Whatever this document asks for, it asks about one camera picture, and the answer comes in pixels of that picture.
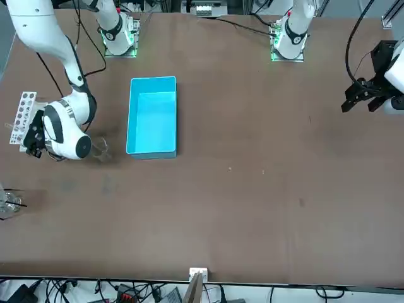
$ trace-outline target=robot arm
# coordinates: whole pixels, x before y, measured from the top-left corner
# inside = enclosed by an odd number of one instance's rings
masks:
[[[93,120],[96,101],[88,89],[72,43],[57,24],[51,0],[8,0],[7,4],[20,40],[35,52],[57,57],[72,87],[68,96],[35,113],[42,117],[33,119],[30,129],[40,129],[41,133],[34,134],[33,147],[26,147],[36,151],[46,148],[70,159],[86,157],[92,144],[79,126]]]
[[[113,0],[84,0],[93,11],[111,54],[119,56],[134,45],[133,19],[118,13]],[[17,36],[30,49],[57,57],[63,64],[72,92],[31,115],[23,146],[40,157],[46,149],[60,157],[86,157],[92,142],[80,126],[91,123],[97,103],[90,93],[76,51],[60,29],[51,0],[7,0]]]
[[[369,81],[359,78],[345,91],[342,112],[350,111],[358,102],[370,100],[367,107],[374,112],[383,105],[388,114],[404,114],[404,39],[380,41],[371,51],[375,75]]]
[[[94,12],[100,25],[105,45],[111,54],[120,56],[134,44],[131,39],[133,18],[126,13],[118,13],[113,0],[83,0]]]
[[[281,20],[282,34],[275,45],[282,57],[295,59],[299,56],[315,11],[312,0],[294,0],[290,16],[286,14]]]

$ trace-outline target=blue container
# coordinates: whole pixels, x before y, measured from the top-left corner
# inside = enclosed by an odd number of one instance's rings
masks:
[[[135,159],[177,156],[175,77],[131,80],[126,153]]]

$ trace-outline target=clear plastic cup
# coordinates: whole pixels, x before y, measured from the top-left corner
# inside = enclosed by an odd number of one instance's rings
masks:
[[[109,147],[104,137],[94,137],[91,139],[92,147],[90,155],[100,162],[108,162],[111,160]]]
[[[13,191],[4,190],[0,184],[0,220],[13,217],[22,206],[26,207],[22,199]]]

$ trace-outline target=tabletop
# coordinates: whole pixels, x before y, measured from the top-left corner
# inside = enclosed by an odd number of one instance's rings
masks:
[[[58,11],[76,37],[72,11]],[[265,30],[251,16],[230,20]],[[56,163],[9,145],[0,128],[1,181],[28,209],[0,222],[1,273],[211,281],[400,286],[404,280],[404,119],[366,104],[341,113],[351,84],[344,55],[354,19],[315,18],[304,63],[271,62],[267,36],[191,15],[141,16],[136,59],[107,59],[88,77],[98,102],[90,135],[110,163]],[[275,20],[276,16],[267,17]],[[97,23],[82,20],[97,45]],[[352,69],[390,33],[363,20]],[[102,66],[81,32],[85,71]],[[64,94],[62,65],[44,56]],[[358,76],[372,76],[371,60]],[[178,154],[126,155],[132,78],[177,78]],[[58,92],[34,52],[16,39],[0,85],[1,122],[22,91]]]

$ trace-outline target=floor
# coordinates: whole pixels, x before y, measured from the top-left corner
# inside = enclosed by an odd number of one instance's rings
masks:
[[[35,283],[36,280],[12,280],[4,282],[0,285],[0,300],[7,300],[21,284],[27,286]],[[78,286],[68,289],[66,298],[70,303],[84,303],[84,302],[102,302],[100,294],[94,294],[96,282],[79,281]],[[119,285],[119,282],[112,282],[113,285]],[[47,281],[42,282],[35,292],[39,298],[39,302],[45,302],[46,298],[46,285]],[[186,284],[168,284],[162,287],[162,297],[167,295],[175,287],[178,287],[181,297],[186,293]],[[246,303],[269,303],[271,287],[253,287],[253,286],[224,286],[224,291],[227,300],[244,299]],[[203,292],[201,303],[214,303],[220,301],[220,289],[218,285],[206,285],[209,293],[209,298],[206,292]],[[60,295],[55,298],[56,291],[50,295],[50,301],[58,302]],[[340,292],[327,291],[328,296],[337,296]],[[116,299],[116,291],[106,282],[102,283],[102,295],[111,301]],[[150,296],[144,303],[153,303],[154,300]],[[300,302],[300,303],[321,303],[324,299],[320,298],[314,290],[310,289],[291,289],[291,288],[275,288],[273,291],[272,302]],[[390,295],[390,294],[372,294],[366,292],[346,292],[345,295],[336,300],[337,303],[399,303],[404,302],[404,295]]]

